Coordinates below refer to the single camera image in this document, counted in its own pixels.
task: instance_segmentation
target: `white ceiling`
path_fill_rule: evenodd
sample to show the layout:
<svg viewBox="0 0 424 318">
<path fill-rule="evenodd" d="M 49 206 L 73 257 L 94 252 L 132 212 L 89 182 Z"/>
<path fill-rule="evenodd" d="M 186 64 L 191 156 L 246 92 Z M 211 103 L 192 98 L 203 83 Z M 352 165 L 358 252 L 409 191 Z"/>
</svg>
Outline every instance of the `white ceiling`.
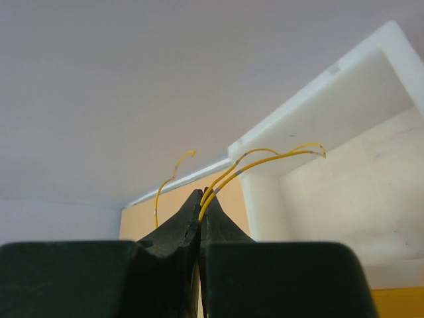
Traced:
<svg viewBox="0 0 424 318">
<path fill-rule="evenodd" d="M 1 199 L 122 207 L 389 19 L 424 57 L 424 0 L 29 2 L 0 2 Z"/>
</svg>

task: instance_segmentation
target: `white wall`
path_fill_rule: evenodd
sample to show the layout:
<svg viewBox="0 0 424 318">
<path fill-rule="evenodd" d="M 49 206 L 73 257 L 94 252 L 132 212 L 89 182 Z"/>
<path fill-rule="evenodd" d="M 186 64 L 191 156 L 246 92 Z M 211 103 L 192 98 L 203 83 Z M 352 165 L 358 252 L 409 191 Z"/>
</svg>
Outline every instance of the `white wall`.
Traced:
<svg viewBox="0 0 424 318">
<path fill-rule="evenodd" d="M 363 264 L 424 257 L 424 121 L 413 107 L 280 179 L 293 240 L 335 240 Z"/>
<path fill-rule="evenodd" d="M 28 240 L 118 239 L 114 209 L 0 199 L 0 245 Z"/>
</svg>

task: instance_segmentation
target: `yellow wire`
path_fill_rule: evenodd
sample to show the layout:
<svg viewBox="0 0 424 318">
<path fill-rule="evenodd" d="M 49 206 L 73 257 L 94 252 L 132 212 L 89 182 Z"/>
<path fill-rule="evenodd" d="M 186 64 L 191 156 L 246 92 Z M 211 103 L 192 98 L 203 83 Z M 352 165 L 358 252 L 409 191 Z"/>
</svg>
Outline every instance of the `yellow wire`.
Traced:
<svg viewBox="0 0 424 318">
<path fill-rule="evenodd" d="M 296 147 L 294 149 L 291 149 L 288 153 L 295 152 L 296 150 L 299 150 L 299 149 L 302 149 L 302 148 L 307 148 L 307 147 L 319 147 L 319 148 L 321 148 L 323 150 L 323 153 L 322 154 L 319 154 L 319 155 L 321 157 L 324 157 L 324 158 L 327 157 L 327 151 L 325 150 L 325 148 L 323 147 L 323 145 L 322 144 L 318 144 L 316 142 L 312 142 L 312 143 L 309 143 L 309 144 L 302 144 L 302 145 L 300 145 L 300 146 L 298 146 L 298 147 Z"/>
<path fill-rule="evenodd" d="M 248 152 L 245 152 L 243 155 L 240 156 L 239 159 L 237 159 L 237 161 L 224 174 L 222 174 L 221 176 L 219 176 L 218 179 L 216 179 L 214 182 L 212 182 L 212 184 L 207 188 L 206 192 L 203 194 L 203 197 L 201 197 L 200 206 L 202 206 L 205 203 L 208 195 L 211 193 L 211 191 L 213 191 L 213 187 L 215 187 L 215 184 L 217 184 L 223 178 L 225 178 L 226 176 L 228 176 L 230 174 L 230 172 L 232 172 L 237 167 L 237 165 L 240 163 L 240 161 L 245 156 L 247 156 L 248 154 L 251 154 L 252 152 L 255 152 L 255 151 L 269 151 L 269 152 L 274 153 L 275 155 L 279 155 L 278 152 L 276 152 L 276 151 L 274 151 L 272 149 L 268 149 L 268 148 L 256 148 L 256 149 L 252 149 L 252 150 L 250 150 Z"/>
<path fill-rule="evenodd" d="M 240 170 L 236 171 L 235 173 L 233 173 L 231 176 L 229 176 L 223 183 L 221 183 L 217 189 L 207 198 L 206 202 L 203 204 L 203 206 L 201 207 L 200 213 L 199 213 L 199 222 L 201 222 L 207 206 L 210 204 L 210 202 L 212 201 L 212 199 L 217 195 L 218 191 L 221 190 L 223 187 L 225 187 L 226 184 L 228 184 L 232 179 L 234 179 L 235 177 L 237 177 L 239 174 L 245 172 L 246 170 L 249 170 L 250 168 L 253 168 L 259 164 L 263 164 L 265 162 L 269 162 L 269 161 L 273 161 L 273 160 L 277 160 L 277 159 L 282 159 L 282 158 L 287 158 L 290 156 L 297 156 L 298 154 L 316 154 L 318 156 L 322 156 L 324 158 L 326 158 L 326 154 L 320 154 L 318 152 L 312 151 L 312 150 L 303 150 L 303 151 L 291 151 L 288 152 L 287 154 L 279 154 L 277 156 L 273 156 L 273 157 L 269 157 L 269 158 L 265 158 L 256 162 L 253 162 L 252 164 L 249 164 L 247 166 L 245 166 L 244 168 L 241 168 Z"/>
<path fill-rule="evenodd" d="M 321 144 L 316 143 L 316 142 L 312 142 L 312 143 L 309 143 L 309 144 L 302 144 L 302 145 L 300 145 L 300 146 L 298 146 L 298 147 L 290 150 L 288 153 L 295 152 L 296 150 L 299 150 L 299 149 L 302 149 L 302 148 L 314 147 L 314 146 L 317 146 L 317 147 L 319 147 L 319 148 L 321 148 L 323 150 L 323 153 L 322 154 L 319 154 L 320 156 L 322 156 L 324 158 L 327 157 L 327 153 L 326 153 L 325 148 Z M 213 187 L 215 187 L 215 185 L 218 182 L 220 182 L 223 178 L 225 178 L 226 176 L 228 176 L 229 173 L 232 172 L 236 168 L 236 166 L 240 163 L 240 161 L 245 156 L 247 156 L 248 154 L 251 154 L 252 152 L 255 152 L 255 151 L 269 151 L 269 152 L 273 152 L 275 155 L 279 155 L 278 152 L 276 152 L 276 151 L 274 151 L 272 149 L 269 149 L 269 148 L 256 148 L 256 149 L 250 150 L 248 152 L 245 152 L 239 159 L 237 159 L 237 161 L 224 174 L 222 174 L 221 176 L 219 176 L 218 179 L 216 179 L 214 182 L 212 182 L 212 184 L 207 188 L 206 192 L 201 197 L 200 206 L 203 206 L 203 204 L 205 203 L 207 197 L 213 191 Z"/>
<path fill-rule="evenodd" d="M 156 226 L 156 228 L 158 228 L 158 201 L 159 201 L 159 195 L 160 192 L 162 191 L 162 188 L 171 181 L 175 180 L 175 176 L 177 174 L 177 170 L 178 170 L 178 166 L 182 163 L 182 161 L 184 160 L 184 158 L 186 156 L 188 156 L 189 154 L 191 154 L 191 157 L 193 158 L 196 155 L 196 150 L 190 150 L 187 151 L 185 154 L 183 154 L 181 156 L 181 158 L 177 161 L 175 168 L 174 168 L 174 173 L 172 174 L 172 178 L 166 180 L 164 183 L 162 183 L 162 185 L 159 187 L 158 189 L 158 193 L 156 194 L 156 199 L 154 200 L 154 225 Z"/>
</svg>

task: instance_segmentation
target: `yellow surface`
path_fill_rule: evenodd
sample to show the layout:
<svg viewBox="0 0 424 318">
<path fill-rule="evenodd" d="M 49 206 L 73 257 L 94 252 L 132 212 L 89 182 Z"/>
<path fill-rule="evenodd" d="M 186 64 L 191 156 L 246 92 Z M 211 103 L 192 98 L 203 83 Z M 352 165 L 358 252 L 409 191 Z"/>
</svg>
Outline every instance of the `yellow surface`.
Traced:
<svg viewBox="0 0 424 318">
<path fill-rule="evenodd" d="M 424 318 L 424 288 L 374 290 L 380 318 Z"/>
<path fill-rule="evenodd" d="M 159 224 L 169 219 L 194 189 L 209 186 L 222 172 L 213 174 L 191 184 L 160 196 L 158 211 Z M 249 234 L 246 208 L 241 184 L 236 178 L 218 193 L 218 199 L 225 213 L 247 234 Z M 152 232 L 154 226 L 154 199 L 125 209 L 122 213 L 120 239 L 138 240 Z M 372 292 L 380 318 L 424 318 L 424 288 L 396 290 L 374 290 Z"/>
<path fill-rule="evenodd" d="M 171 192 L 164 193 L 159 198 L 158 221 L 159 225 L 168 220 L 182 206 L 194 189 L 208 187 L 222 172 L 207 176 L 201 180 L 179 187 Z M 218 193 L 218 200 L 225 213 L 246 233 L 249 234 L 246 207 L 241 185 L 235 179 Z M 150 199 L 134 207 L 124 209 L 121 217 L 121 240 L 138 240 L 155 229 L 154 226 L 154 199 Z"/>
</svg>

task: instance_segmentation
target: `orange panel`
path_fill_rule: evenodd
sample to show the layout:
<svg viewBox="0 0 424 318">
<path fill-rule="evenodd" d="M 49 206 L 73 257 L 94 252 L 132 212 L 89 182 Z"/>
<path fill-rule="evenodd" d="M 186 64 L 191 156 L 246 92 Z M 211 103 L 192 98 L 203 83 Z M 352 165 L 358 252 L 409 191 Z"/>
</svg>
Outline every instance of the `orange panel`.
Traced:
<svg viewBox="0 0 424 318">
<path fill-rule="evenodd" d="M 381 318 L 424 318 L 424 288 L 373 290 Z"/>
</svg>

